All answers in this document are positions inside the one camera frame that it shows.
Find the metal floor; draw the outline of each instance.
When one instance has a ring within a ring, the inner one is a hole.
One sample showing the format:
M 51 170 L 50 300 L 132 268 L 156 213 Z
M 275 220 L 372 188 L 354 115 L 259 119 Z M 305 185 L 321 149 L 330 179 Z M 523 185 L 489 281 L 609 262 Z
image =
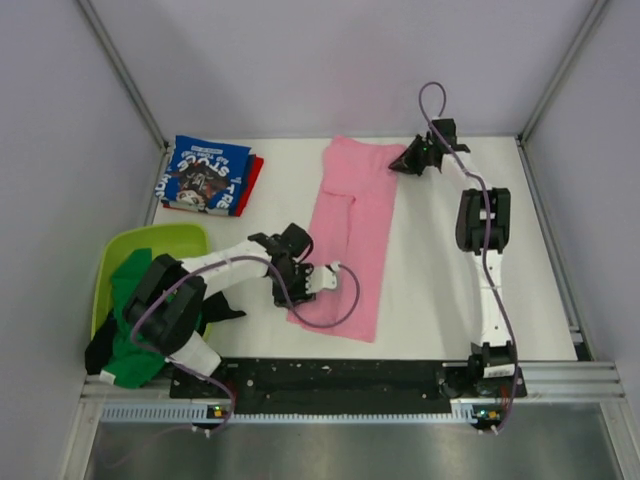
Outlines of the metal floor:
M 466 425 L 235 425 L 210 440 L 178 431 L 105 468 L 164 428 L 102 424 L 85 480 L 622 478 L 595 405 L 518 406 L 499 437 Z

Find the aluminum frame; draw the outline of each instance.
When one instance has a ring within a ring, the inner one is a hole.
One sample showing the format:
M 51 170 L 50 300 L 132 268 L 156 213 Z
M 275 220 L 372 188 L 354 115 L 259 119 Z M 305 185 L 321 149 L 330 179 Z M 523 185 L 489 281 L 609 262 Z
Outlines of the aluminum frame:
M 166 139 L 115 48 L 91 0 L 76 0 L 76 3 L 95 33 L 126 95 L 147 126 L 153 140 L 162 149 L 161 161 L 158 165 L 158 172 L 161 173 L 168 159 Z M 579 344 L 586 339 L 587 347 L 590 344 L 589 335 L 581 325 L 580 312 L 571 294 L 570 282 L 549 224 L 547 209 L 543 199 L 540 197 L 536 176 L 527 156 L 526 141 L 530 138 L 547 108 L 558 94 L 579 54 L 604 18 L 610 3 L 610 0 L 593 1 L 592 7 L 574 41 L 571 43 L 517 140 L 523 169 L 567 314 L 568 328 L 574 338 L 574 343 Z M 145 224 L 150 224 L 153 221 L 156 207 L 157 198 L 152 195 L 147 207 Z M 525 362 L 522 364 L 522 368 L 527 380 L 529 396 L 517 399 L 516 403 L 599 403 L 611 438 L 612 447 L 624 478 L 640 479 L 640 442 L 638 441 L 635 423 L 624 397 L 624 391 L 614 363 Z M 85 477 L 99 419 L 105 406 L 117 403 L 144 403 L 162 408 L 163 405 L 175 406 L 177 403 L 199 403 L 198 400 L 169 399 L 169 382 L 168 379 L 157 380 L 143 389 L 131 391 L 100 384 L 95 378 L 87 377 L 58 478 L 80 479 Z M 491 399 L 469 399 L 468 401 L 456 400 L 454 402 L 486 403 L 487 400 L 489 403 L 492 401 Z M 227 401 L 221 400 L 219 404 L 222 405 L 225 402 Z

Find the blue t-shirt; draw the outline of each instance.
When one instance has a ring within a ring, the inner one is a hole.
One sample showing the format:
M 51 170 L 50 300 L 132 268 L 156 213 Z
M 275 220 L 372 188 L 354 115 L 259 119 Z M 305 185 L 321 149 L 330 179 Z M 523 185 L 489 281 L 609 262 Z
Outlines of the blue t-shirt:
M 177 135 L 155 194 L 199 211 L 234 210 L 242 194 L 249 147 Z

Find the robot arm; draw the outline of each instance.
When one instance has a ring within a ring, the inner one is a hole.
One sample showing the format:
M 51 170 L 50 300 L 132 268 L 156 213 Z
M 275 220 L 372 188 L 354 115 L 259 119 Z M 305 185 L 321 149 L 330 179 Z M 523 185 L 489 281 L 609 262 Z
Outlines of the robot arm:
M 220 264 L 188 278 L 175 291 L 171 301 L 162 303 L 140 328 L 144 339 L 169 361 L 210 376 L 221 360 L 195 331 L 202 301 L 237 283 L 270 274 L 266 263 L 256 260 L 232 262 L 231 259 L 250 256 L 273 264 L 285 282 L 292 303 L 298 304 L 315 299 L 320 290 L 338 287 L 337 262 L 314 267 L 297 260 L 312 245 L 309 235 L 291 224 L 281 235 L 252 235 L 234 247 L 201 257 L 176 260 L 170 255 L 160 255 L 129 299 L 124 317 L 134 326 L 158 297 L 178 280 L 202 267 Z M 277 306 L 287 305 L 282 288 L 275 281 L 272 293 Z
M 469 148 L 458 144 L 455 122 L 452 119 L 441 119 L 434 120 L 433 123 L 458 154 L 464 168 L 482 177 L 471 159 Z M 402 173 L 422 175 L 427 166 L 436 167 L 461 194 L 456 222 L 456 243 L 460 250 L 473 256 L 481 303 L 482 325 L 479 336 L 471 339 L 470 367 L 476 377 L 512 376 L 515 372 L 515 362 L 511 337 L 496 303 L 494 288 L 485 275 L 482 261 L 483 254 L 486 254 L 487 268 L 495 289 L 501 294 L 502 252 L 509 241 L 511 194 L 508 189 L 494 188 L 485 180 L 491 202 L 491 218 L 487 219 L 484 197 L 476 180 L 465 174 L 454 156 L 431 132 L 428 132 L 424 139 L 416 136 L 409 148 L 389 168 Z M 491 236 L 488 250 L 484 252 L 487 221 L 491 222 Z

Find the cable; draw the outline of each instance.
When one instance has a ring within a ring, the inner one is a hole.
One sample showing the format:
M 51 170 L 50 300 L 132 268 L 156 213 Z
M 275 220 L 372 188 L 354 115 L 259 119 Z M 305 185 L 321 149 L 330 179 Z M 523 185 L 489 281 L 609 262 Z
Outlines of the cable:
M 500 397 L 502 398 L 502 408 L 507 408 L 509 404 L 509 390 L 504 385 L 500 385 Z
M 298 262 L 302 263 L 304 262 L 307 258 L 309 258 L 309 255 L 311 255 L 311 253 L 313 252 L 313 238 L 309 238 L 309 247 L 307 248 L 307 251 L 304 253 L 304 256 L 298 260 Z
M 313 246 L 310 247 L 310 250 L 307 252 L 307 255 L 311 253 L 311 250 L 313 250 Z M 289 306 L 289 309 L 291 310 L 291 312 L 295 315 L 295 317 L 300 320 L 300 322 L 302 322 L 305 325 L 308 325 L 310 327 L 313 328 L 333 328 L 335 326 L 340 325 L 341 323 L 345 322 L 353 313 L 353 311 L 356 309 L 358 302 L 360 301 L 360 281 L 358 280 L 358 277 L 356 276 L 355 272 L 353 270 L 351 270 L 349 267 L 345 266 L 345 265 L 340 265 L 341 268 L 343 268 L 349 275 L 351 275 L 351 277 L 353 278 L 353 281 L 355 283 L 355 287 L 356 287 L 356 295 L 355 295 L 355 300 L 353 302 L 353 305 L 351 306 L 351 308 L 349 309 L 349 311 L 339 320 L 337 320 L 336 322 L 329 324 L 329 325 L 318 325 L 318 324 L 314 324 L 312 322 L 309 322 L 308 320 L 306 320 L 304 317 L 302 317 L 296 310 L 295 310 L 295 306 L 293 305 L 293 302 L 291 301 L 291 297 L 289 296 L 289 292 L 287 292 L 287 288 L 284 282 L 284 279 L 282 278 L 282 275 L 280 274 L 280 272 L 278 271 L 278 269 L 268 260 L 265 260 L 263 258 L 260 257 L 255 257 L 255 256 L 251 256 L 251 255 L 241 255 L 238 257 L 233 257 L 230 259 L 225 259 L 225 260 L 221 260 L 220 262 L 216 262 L 216 263 L 212 263 L 211 265 L 206 265 L 204 267 L 198 268 L 197 270 L 194 270 L 193 272 L 188 273 L 187 275 L 185 275 L 184 277 L 182 277 L 180 280 L 178 280 L 176 283 L 174 283 L 171 287 L 169 287 L 167 290 L 165 290 L 165 292 L 160 295 L 155 302 L 153 302 L 153 304 L 151 304 L 151 306 L 147 309 L 147 311 L 145 311 L 142 316 L 138 319 L 138 321 L 136 322 L 136 324 L 134 325 L 133 329 L 131 330 L 131 342 L 142 348 L 143 350 L 147 350 L 149 352 L 154 352 L 154 353 L 159 353 L 159 351 L 155 348 L 153 348 L 151 345 L 147 345 L 144 343 L 140 343 L 138 341 L 138 334 L 140 332 L 140 328 L 142 327 L 142 325 L 144 324 L 144 322 L 147 321 L 147 319 L 153 314 L 153 312 L 169 297 L 171 296 L 178 288 L 180 288 L 180 286 L 186 282 L 189 278 L 191 277 L 195 277 L 197 275 L 200 275 L 201 273 L 206 272 L 207 270 L 212 270 L 218 267 L 221 267 L 222 265 L 226 265 L 228 262 L 238 262 L 238 261 L 242 261 L 242 260 L 253 260 L 256 262 L 260 262 L 263 263 L 265 265 L 267 265 L 267 267 L 269 268 L 269 270 L 271 270 L 271 272 L 274 274 L 276 281 L 280 284 L 280 286 L 282 287 L 282 291 L 284 293 L 284 297 L 285 300 L 287 302 L 287 305 Z M 229 407 L 229 411 L 227 412 L 227 414 L 224 416 L 224 418 L 222 419 L 222 422 L 217 424 L 214 428 L 211 429 L 211 432 L 215 432 L 218 433 L 220 432 L 220 430 L 222 430 L 228 423 L 229 420 L 231 419 L 231 416 L 233 415 L 233 412 L 235 411 L 235 407 L 236 407 L 236 398 L 235 395 L 231 392 L 231 390 L 229 390 L 229 388 L 224 385 L 222 382 L 216 380 L 215 378 L 211 378 L 211 377 L 205 377 L 203 375 L 200 375 L 198 372 L 190 369 L 189 367 L 186 367 L 180 363 L 174 363 L 176 368 L 179 368 L 180 370 L 193 375 L 194 377 L 209 382 L 211 383 L 213 386 L 219 388 L 220 390 L 222 390 L 228 397 L 229 400 L 231 401 L 231 405 Z M 165 430 L 162 430 L 154 435 L 152 435 L 149 439 L 147 439 L 140 447 L 138 447 L 135 450 L 132 450 L 131 452 L 129 452 L 128 454 L 124 455 L 122 458 L 120 458 L 119 460 L 117 460 L 116 462 L 112 462 L 112 463 L 107 463 L 103 458 L 101 458 L 101 461 L 104 465 L 105 468 L 108 469 L 113 469 L 113 468 L 117 468 L 123 464 L 125 464 L 126 462 L 128 462 L 129 460 L 131 460 L 133 457 L 135 457 L 136 455 L 138 455 L 139 453 L 141 453 L 142 451 L 144 451 L 145 449 L 147 449 L 153 442 L 155 442 L 156 440 L 158 440 L 160 437 L 164 436 L 167 433 L 171 433 L 171 432 L 175 432 L 175 431 L 179 431 L 179 430 L 191 430 L 193 427 L 188 426 L 188 425 L 179 425 L 179 426 L 174 426 L 174 427 L 169 427 Z
M 491 273 L 489 272 L 489 268 L 487 266 L 487 252 L 489 251 L 489 240 L 491 238 L 491 202 L 489 200 L 489 191 L 487 190 L 487 185 L 484 183 L 484 179 L 480 175 L 477 175 L 467 170 L 467 168 L 464 166 L 464 163 L 462 162 L 458 154 L 451 147 L 451 145 L 449 145 L 449 143 L 444 139 L 440 131 L 435 127 L 435 125 L 431 121 L 431 118 L 429 118 L 429 115 L 427 115 L 427 112 L 424 108 L 424 104 L 422 103 L 422 94 L 428 87 L 431 87 L 431 86 L 438 87 L 443 94 L 442 108 L 440 109 L 440 113 L 438 114 L 438 116 L 442 115 L 442 113 L 444 112 L 444 107 L 447 104 L 447 93 L 444 86 L 440 82 L 427 82 L 422 86 L 422 88 L 420 89 L 420 93 L 418 94 L 418 105 L 420 106 L 420 111 L 422 112 L 422 116 L 427 121 L 427 124 L 429 125 L 429 129 L 433 132 L 433 134 L 436 137 L 438 137 L 438 140 L 440 140 L 442 145 L 444 145 L 445 148 L 449 151 L 449 153 L 453 156 L 454 160 L 456 161 L 456 164 L 458 165 L 460 170 L 462 170 L 465 176 L 467 176 L 468 178 L 472 178 L 476 182 L 478 182 L 478 184 L 480 185 L 480 188 L 482 189 L 482 197 L 484 199 L 485 210 L 487 212 L 487 215 L 486 215 L 487 221 L 485 222 L 484 241 L 483 241 L 483 247 L 482 247 L 482 269 L 484 270 L 484 275 L 487 279 L 487 283 L 491 287 L 493 296 L 496 299 L 496 303 L 498 304 L 498 309 L 500 310 L 500 314 L 502 315 L 502 318 L 504 318 L 504 323 L 507 326 L 507 330 L 509 331 L 509 336 L 511 337 L 511 343 L 513 345 L 513 357 L 514 357 L 513 363 L 515 366 L 513 381 L 511 383 L 511 392 L 509 394 L 509 406 L 506 409 L 505 415 L 502 421 L 500 422 L 500 425 L 498 425 L 496 429 L 496 433 L 500 433 L 504 429 L 509 418 L 511 417 L 511 411 L 513 410 L 512 408 L 513 400 L 515 399 L 516 390 L 518 387 L 518 350 L 516 347 L 516 336 L 515 336 L 515 333 L 513 332 L 513 326 L 511 325 L 511 321 L 509 320 L 507 309 L 505 308 L 504 303 L 502 302 L 502 298 L 500 298 L 500 294 L 496 289 L 496 284 L 493 281 L 493 278 L 491 277 Z
M 418 99 L 419 99 L 420 111 L 422 112 L 422 116 L 427 120 L 427 123 L 429 124 L 430 124 L 429 116 L 427 115 L 427 112 L 424 109 L 424 105 L 422 104 L 422 94 L 427 88 L 431 86 L 438 87 L 442 92 L 442 106 L 440 107 L 440 112 L 438 113 L 438 117 L 442 116 L 442 114 L 444 113 L 444 109 L 447 107 L 447 91 L 444 89 L 444 85 L 442 85 L 440 82 L 425 83 L 420 89 L 420 92 L 418 93 Z

